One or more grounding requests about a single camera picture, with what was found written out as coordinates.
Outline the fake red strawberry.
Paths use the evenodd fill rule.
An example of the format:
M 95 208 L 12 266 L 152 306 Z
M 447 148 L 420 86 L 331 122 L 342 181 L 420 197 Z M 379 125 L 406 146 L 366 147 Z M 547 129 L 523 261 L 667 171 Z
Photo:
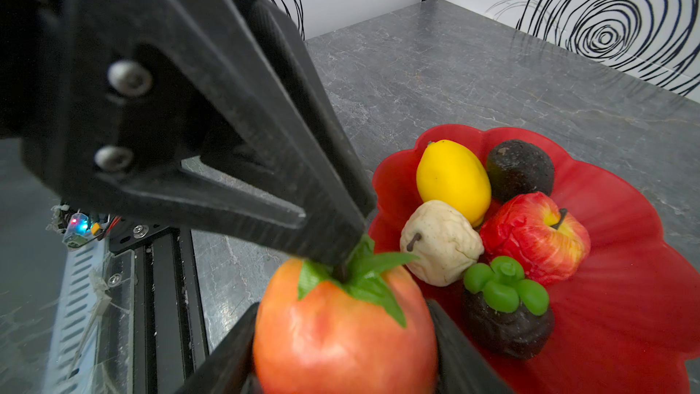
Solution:
M 253 369 L 264 393 L 433 393 L 438 343 L 428 305 L 406 264 L 364 235 L 345 264 L 291 258 L 257 311 Z

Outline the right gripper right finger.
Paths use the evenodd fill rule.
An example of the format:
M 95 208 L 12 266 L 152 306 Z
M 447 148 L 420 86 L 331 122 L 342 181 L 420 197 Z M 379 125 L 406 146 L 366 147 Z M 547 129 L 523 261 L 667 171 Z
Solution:
M 439 352 L 437 393 L 512 394 L 513 389 L 481 356 L 435 300 L 428 301 Z

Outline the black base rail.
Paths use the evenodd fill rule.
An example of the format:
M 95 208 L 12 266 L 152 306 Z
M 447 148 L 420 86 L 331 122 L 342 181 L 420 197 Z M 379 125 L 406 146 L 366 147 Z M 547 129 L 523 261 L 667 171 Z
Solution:
M 191 231 L 122 218 L 107 236 L 131 305 L 129 393 L 175 393 L 210 355 Z

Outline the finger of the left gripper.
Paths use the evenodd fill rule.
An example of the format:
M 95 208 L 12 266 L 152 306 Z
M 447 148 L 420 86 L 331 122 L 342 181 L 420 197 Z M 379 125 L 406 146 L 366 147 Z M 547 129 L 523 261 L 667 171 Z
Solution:
M 215 105 L 211 167 L 295 204 L 310 219 L 365 219 L 375 195 L 289 16 L 270 0 L 222 0 L 229 89 Z
M 74 206 L 337 266 L 366 177 L 268 0 L 21 0 L 21 155 Z

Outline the fake red apple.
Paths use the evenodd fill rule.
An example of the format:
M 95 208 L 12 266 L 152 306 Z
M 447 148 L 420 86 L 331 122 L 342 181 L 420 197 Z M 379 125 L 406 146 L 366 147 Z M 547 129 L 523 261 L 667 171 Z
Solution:
M 526 277 L 543 286 L 572 277 L 592 248 L 586 228 L 544 193 L 506 202 L 479 234 L 488 259 L 511 257 Z

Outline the black fake avocado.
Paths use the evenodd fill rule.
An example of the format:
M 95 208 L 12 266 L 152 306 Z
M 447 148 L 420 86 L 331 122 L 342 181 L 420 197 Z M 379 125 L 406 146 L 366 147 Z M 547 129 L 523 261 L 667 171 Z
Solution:
M 506 140 L 488 154 L 486 171 L 492 198 L 501 204 L 521 194 L 551 195 L 555 168 L 549 155 L 523 140 Z

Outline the dark mangosteen with green calyx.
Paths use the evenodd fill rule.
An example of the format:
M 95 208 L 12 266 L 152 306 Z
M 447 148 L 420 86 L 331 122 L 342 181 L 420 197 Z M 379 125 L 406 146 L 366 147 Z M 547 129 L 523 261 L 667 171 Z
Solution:
M 463 275 L 468 331 L 483 347 L 512 359 L 539 355 L 555 327 L 548 291 L 512 257 L 470 266 Z

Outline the yellow fake lemon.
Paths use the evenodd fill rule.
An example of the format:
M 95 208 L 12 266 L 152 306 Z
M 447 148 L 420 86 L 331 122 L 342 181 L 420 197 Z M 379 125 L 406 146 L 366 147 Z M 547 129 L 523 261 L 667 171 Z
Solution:
M 417 166 L 417 190 L 423 202 L 438 200 L 479 227 L 491 203 L 490 180 L 479 158 L 452 140 L 430 142 Z

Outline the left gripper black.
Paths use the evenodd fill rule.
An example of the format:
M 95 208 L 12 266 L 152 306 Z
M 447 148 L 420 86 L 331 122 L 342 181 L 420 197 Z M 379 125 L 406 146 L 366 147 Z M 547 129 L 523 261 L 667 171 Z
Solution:
M 1 138 L 44 140 L 56 132 L 56 53 L 64 0 L 1 0 Z

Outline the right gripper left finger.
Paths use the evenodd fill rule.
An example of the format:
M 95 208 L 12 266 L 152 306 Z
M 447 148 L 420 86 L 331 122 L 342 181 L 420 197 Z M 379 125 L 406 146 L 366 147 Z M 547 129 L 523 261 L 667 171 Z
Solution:
M 177 394 L 259 393 L 253 371 L 253 339 L 259 304 L 251 305 Z

